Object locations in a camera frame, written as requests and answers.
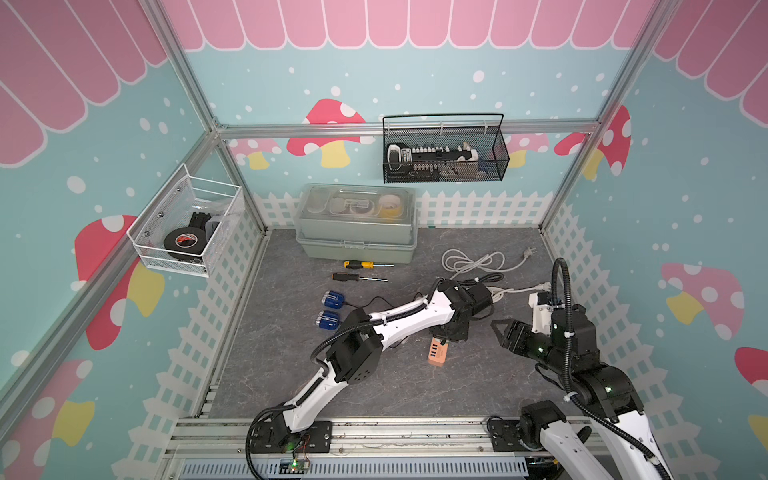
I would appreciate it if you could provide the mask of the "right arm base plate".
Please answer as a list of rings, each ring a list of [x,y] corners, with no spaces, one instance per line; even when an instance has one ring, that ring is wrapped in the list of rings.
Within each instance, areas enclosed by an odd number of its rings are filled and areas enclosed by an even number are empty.
[[[495,452],[536,452],[542,447],[532,436],[533,427],[527,420],[520,425],[519,419],[505,419],[492,415],[485,420],[488,433]]]

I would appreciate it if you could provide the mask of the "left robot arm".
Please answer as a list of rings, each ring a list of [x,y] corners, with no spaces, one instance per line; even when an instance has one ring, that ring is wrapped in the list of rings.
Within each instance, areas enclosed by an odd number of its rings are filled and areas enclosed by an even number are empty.
[[[296,447],[318,415],[345,388],[366,380],[385,350],[424,330],[447,342],[468,339],[474,317],[493,305],[488,286],[439,278],[425,296],[385,311],[353,310],[339,330],[310,354],[318,371],[292,399],[256,415],[245,450],[261,440],[285,451]]]

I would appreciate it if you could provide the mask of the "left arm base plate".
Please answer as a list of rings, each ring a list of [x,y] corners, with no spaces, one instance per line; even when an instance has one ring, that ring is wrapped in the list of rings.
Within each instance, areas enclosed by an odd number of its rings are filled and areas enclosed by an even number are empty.
[[[316,421],[307,430],[290,432],[282,418],[259,422],[247,437],[251,453],[329,453],[333,433],[331,421]]]

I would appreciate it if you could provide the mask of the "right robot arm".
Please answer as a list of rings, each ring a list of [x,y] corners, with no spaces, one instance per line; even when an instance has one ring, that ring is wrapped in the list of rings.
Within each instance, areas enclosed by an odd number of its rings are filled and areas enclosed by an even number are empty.
[[[555,260],[551,288],[531,298],[533,320],[495,321],[502,348],[534,361],[563,400],[589,419],[576,429],[551,401],[522,408],[514,433],[520,446],[543,451],[556,472],[573,479],[608,479],[611,474],[585,445],[598,434],[624,479],[668,479],[669,467],[654,438],[644,404],[629,376],[602,361],[595,325],[576,303],[567,262]]]

